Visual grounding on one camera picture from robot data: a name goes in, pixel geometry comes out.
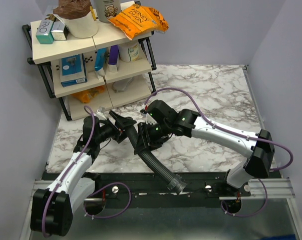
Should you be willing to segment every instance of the gray vacuum hose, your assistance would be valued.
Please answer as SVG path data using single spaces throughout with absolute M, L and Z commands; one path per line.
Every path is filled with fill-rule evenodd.
M 137 144 L 138 134 L 134 126 L 128 126 L 124 129 L 127 137 L 129 138 L 133 148 Z M 158 174 L 167 184 L 169 190 L 175 190 L 180 194 L 186 187 L 179 175 L 172 173 L 166 166 L 164 166 L 149 150 L 143 150 L 139 154 L 143 162 L 156 174 Z

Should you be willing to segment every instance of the white marble surface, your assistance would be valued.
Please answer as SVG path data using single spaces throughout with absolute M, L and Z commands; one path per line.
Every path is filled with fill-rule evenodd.
M 175 66 L 158 65 L 153 72 L 157 89 L 178 87 L 189 92 L 204 114 L 219 123 L 242 130 L 259 132 L 258 117 L 240 66 Z M 151 100 L 164 100 L 175 110 L 195 110 L 189 98 L 180 92 L 163 91 Z M 114 109 L 122 116 L 131 116 L 137 122 L 143 117 L 139 110 L 144 101 Z M 82 134 L 83 119 L 66 121 L 62 114 L 49 158 L 48 172 L 60 173 L 67 165 L 77 139 Z M 188 137 L 173 136 L 162 148 L 153 151 L 172 171 L 212 172 L 226 171 L 245 158 L 216 143 Z M 121 144 L 111 141 L 89 168 L 94 173 L 144 173 L 151 170 L 133 155 L 133 147 L 126 139 Z

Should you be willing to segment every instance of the orange plastic bag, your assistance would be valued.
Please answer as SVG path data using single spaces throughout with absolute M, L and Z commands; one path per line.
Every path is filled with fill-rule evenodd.
M 80 91 L 77 93 L 73 93 L 72 96 L 77 98 L 82 103 L 89 103 L 93 97 L 95 97 L 97 94 L 101 94 L 105 91 L 103 86 L 97 86 L 88 90 Z
M 137 4 L 123 10 L 109 21 L 121 29 L 130 40 L 139 34 L 153 30 L 164 33 L 169 28 L 167 21 L 158 10 Z

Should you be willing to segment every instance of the shelf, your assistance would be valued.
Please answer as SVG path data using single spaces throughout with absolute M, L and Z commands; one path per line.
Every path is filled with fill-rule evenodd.
M 140 74 L 152 71 L 145 54 L 140 47 L 140 59 L 134 62 L 124 62 L 120 59 L 118 72 L 110 72 L 107 66 L 105 73 L 105 82 L 113 83 L 118 80 L 127 79 Z
M 136 102 L 151 95 L 151 91 L 142 75 L 135 76 L 126 91 L 122 93 L 115 92 L 112 89 L 112 85 L 112 83 L 107 84 L 107 89 L 113 108 Z
M 76 38 L 68 34 L 66 41 L 54 41 L 52 44 L 40 44 L 36 38 L 37 28 L 41 21 L 31 22 L 33 61 L 36 64 L 58 60 L 76 54 L 95 51 L 95 44 L 91 37 Z
M 58 70 L 59 60 L 51 61 L 52 72 L 53 72 L 54 93 L 57 98 L 105 84 L 103 77 L 97 78 L 95 75 L 95 71 L 94 71 L 94 64 L 96 58 L 95 51 L 91 51 L 84 54 L 84 58 L 93 59 L 93 61 L 88 61 L 88 63 L 85 64 L 87 82 L 75 84 L 72 86 L 66 86 L 65 88 L 62 87 L 60 81 L 60 71 Z
M 84 111 L 84 105 L 90 106 L 94 112 L 96 112 L 99 107 L 105 107 L 106 111 L 113 108 L 106 87 L 103 93 L 100 93 L 96 97 L 91 99 L 91 101 L 88 104 L 81 103 L 72 95 L 68 96 L 68 100 L 69 100 L 72 120 L 81 119 L 88 116 L 88 114 Z
M 128 1 L 121 4 L 121 10 L 124 10 L 134 4 L 134 1 Z M 97 20 L 99 24 L 98 32 L 93 36 L 93 41 L 96 49 L 102 49 L 113 45 L 127 43 L 130 40 L 125 36 L 125 34 L 112 23 L 107 24 Z M 133 38 L 133 40 L 138 40 L 142 38 L 147 38 L 152 36 L 151 32 L 141 34 Z

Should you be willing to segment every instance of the chip bag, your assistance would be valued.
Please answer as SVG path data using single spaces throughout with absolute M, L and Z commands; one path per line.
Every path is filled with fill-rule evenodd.
M 169 28 L 167 21 L 158 10 L 137 4 L 133 4 L 121 11 L 116 17 L 109 19 L 109 21 L 121 29 L 130 40 L 137 35 L 153 30 L 164 33 Z
M 84 90 L 84 91 L 80 91 L 80 92 L 77 92 L 77 93 L 73 93 L 72 96 L 75 97 L 76 99 L 78 99 L 79 101 L 81 101 L 82 103 L 89 103 L 91 101 L 91 99 L 93 97 L 95 97 L 97 94 L 101 94 L 104 92 L 104 87 L 103 86 L 97 86 L 97 87 L 94 87 L 94 88 L 91 88 L 91 89 L 87 89 L 87 90 Z

